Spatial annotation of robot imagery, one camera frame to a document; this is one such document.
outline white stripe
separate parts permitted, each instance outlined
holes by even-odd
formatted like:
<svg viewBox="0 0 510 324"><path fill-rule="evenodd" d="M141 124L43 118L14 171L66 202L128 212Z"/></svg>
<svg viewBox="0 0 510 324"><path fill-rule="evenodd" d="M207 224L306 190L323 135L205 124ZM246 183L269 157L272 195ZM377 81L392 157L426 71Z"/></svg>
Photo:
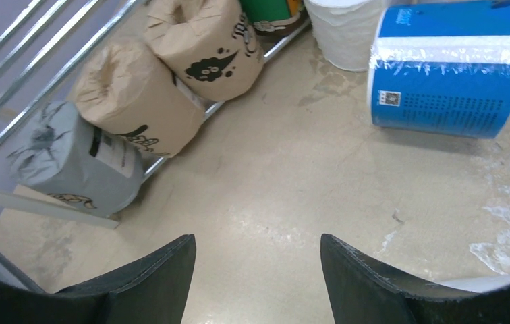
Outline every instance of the white stripe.
<svg viewBox="0 0 510 324"><path fill-rule="evenodd" d="M510 64L510 36L377 38L370 64L376 60Z"/></svg>

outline toilet paper roll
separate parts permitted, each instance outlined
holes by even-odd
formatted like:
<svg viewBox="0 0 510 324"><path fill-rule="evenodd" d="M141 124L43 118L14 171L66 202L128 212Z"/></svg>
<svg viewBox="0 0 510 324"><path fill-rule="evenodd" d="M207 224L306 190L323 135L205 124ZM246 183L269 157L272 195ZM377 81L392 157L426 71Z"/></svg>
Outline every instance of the toilet paper roll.
<svg viewBox="0 0 510 324"><path fill-rule="evenodd" d="M409 0L305 0L324 58L337 68L366 71L382 12Z"/></svg>
<svg viewBox="0 0 510 324"><path fill-rule="evenodd" d="M9 156L21 185L96 216L128 206L144 181L140 153L84 121L73 103L51 103L31 119Z"/></svg>
<svg viewBox="0 0 510 324"><path fill-rule="evenodd" d="M197 96L131 38L109 43L84 66L72 98L84 119L158 156L178 153L204 118Z"/></svg>
<svg viewBox="0 0 510 324"><path fill-rule="evenodd" d="M195 93L214 101L245 93L263 67L238 0L156 1L144 38Z"/></svg>
<svg viewBox="0 0 510 324"><path fill-rule="evenodd" d="M510 114L510 1L388 8L367 91L375 125L494 138Z"/></svg>

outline gray metal bar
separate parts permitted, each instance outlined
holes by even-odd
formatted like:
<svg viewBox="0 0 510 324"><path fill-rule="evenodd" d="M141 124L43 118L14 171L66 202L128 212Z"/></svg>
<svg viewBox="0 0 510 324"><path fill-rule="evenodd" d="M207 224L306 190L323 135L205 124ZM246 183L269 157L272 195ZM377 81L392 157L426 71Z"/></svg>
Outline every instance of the gray metal bar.
<svg viewBox="0 0 510 324"><path fill-rule="evenodd" d="M21 57L33 42L47 29L71 3L71 0L58 0L35 24L25 37L15 46L9 55L0 63L0 77Z"/></svg>
<svg viewBox="0 0 510 324"><path fill-rule="evenodd" d="M19 127L26 123L32 114L42 107L42 104L49 100L50 96L58 89L60 84L72 74L78 67L105 39L114 31L124 19L126 19L134 8L145 0L128 0L120 11L108 21L56 74L38 96L27 106L13 121L0 133L1 145L14 134Z"/></svg>
<svg viewBox="0 0 510 324"><path fill-rule="evenodd" d="M40 9L40 7L45 4L47 0L32 0L31 3L28 4L27 8L25 8L17 18L13 21L11 26L3 32L0 36L0 50L5 46L7 41L11 39L11 37Z"/></svg>
<svg viewBox="0 0 510 324"><path fill-rule="evenodd" d="M269 62L281 49L285 48L287 44L289 44L297 35L299 35L305 28L307 28L310 25L310 19L307 19L299 28L295 29L289 36L283 37L277 44L275 44L271 49L265 53L263 56L263 60L265 63ZM209 108L205 111L205 116L203 119L203 122L211 118L214 113L216 113L225 101L219 101L217 103L214 103L213 105L209 106ZM156 172L164 163L166 163L168 160L167 157L161 157L157 159L152 166L150 166L146 173L144 174L144 181L149 179L154 172Z"/></svg>
<svg viewBox="0 0 510 324"><path fill-rule="evenodd" d="M73 33L84 20L90 16L94 9L102 4L103 0L90 0L84 7L80 8L77 13L70 18L70 20L51 38L48 43L40 49L32 61L28 64L25 70L19 75L17 80L11 84L11 86L0 95L0 108L7 103L12 96L25 85L27 79L31 74L36 72L42 67L45 61L53 54L53 51L58 49L62 45L63 41L66 41L71 33Z"/></svg>

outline qr code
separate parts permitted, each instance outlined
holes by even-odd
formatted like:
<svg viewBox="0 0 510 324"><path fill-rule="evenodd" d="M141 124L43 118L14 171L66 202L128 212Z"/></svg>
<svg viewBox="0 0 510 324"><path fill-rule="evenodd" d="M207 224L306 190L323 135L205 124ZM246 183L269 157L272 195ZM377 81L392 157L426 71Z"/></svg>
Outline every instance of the qr code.
<svg viewBox="0 0 510 324"><path fill-rule="evenodd" d="M400 99L402 98L402 94L400 92L391 92L391 91L380 91L380 101L381 105L386 106L400 106Z"/></svg>
<svg viewBox="0 0 510 324"><path fill-rule="evenodd" d="M104 144L106 144L108 146L112 146L112 138L110 138L110 136L108 136L106 134L102 134L102 140L103 140Z"/></svg>

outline metal rack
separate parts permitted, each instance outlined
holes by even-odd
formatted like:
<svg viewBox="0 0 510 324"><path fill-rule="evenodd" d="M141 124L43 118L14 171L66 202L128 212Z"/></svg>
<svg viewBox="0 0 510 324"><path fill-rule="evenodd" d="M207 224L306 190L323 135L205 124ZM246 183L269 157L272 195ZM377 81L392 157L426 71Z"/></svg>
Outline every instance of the metal rack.
<svg viewBox="0 0 510 324"><path fill-rule="evenodd" d="M15 93L21 89L27 79L31 77L43 63L50 58L54 52L58 50L60 45L72 35L79 26L81 26L87 18L89 18L99 6L106 0L88 0L74 16L46 43L46 45L36 54L27 67L21 72L17 79L9 86L9 88L0 94L0 110L4 104L10 100ZM27 22L31 17L46 3L47 0L32 0L28 7L21 12L9 28L0 36L1 48L14 36L14 34ZM0 78L22 53L38 38L38 36L51 24L53 18L57 17L72 0L58 0L55 4L36 22L35 25L27 32L26 36L15 46L10 54L0 63ZM67 78L86 60L90 54L103 43L112 31L126 20L135 8L147 0L128 0L126 4L96 33L92 38L60 69L60 71L52 78L49 84L39 92L32 102L15 117L9 125L0 133L0 147L3 143L15 134L43 105L46 105L53 96L54 92L63 84ZM298 34L300 34L310 21L304 22L297 30L289 36L282 38L264 55L265 63L272 59L281 49L290 43ZM224 101L212 104L206 109L204 122L208 120L214 113L221 108ZM165 162L167 158L161 157L157 159L151 167L146 170L144 181L146 181L154 172L156 172ZM83 213L73 207L58 205L52 202L28 198L25 196L0 192L0 206L24 211L27 213L35 213L40 215L52 216L59 219L70 221L79 221L98 225L106 228L116 228L119 220L113 215L108 218L97 217L91 214Z"/></svg>

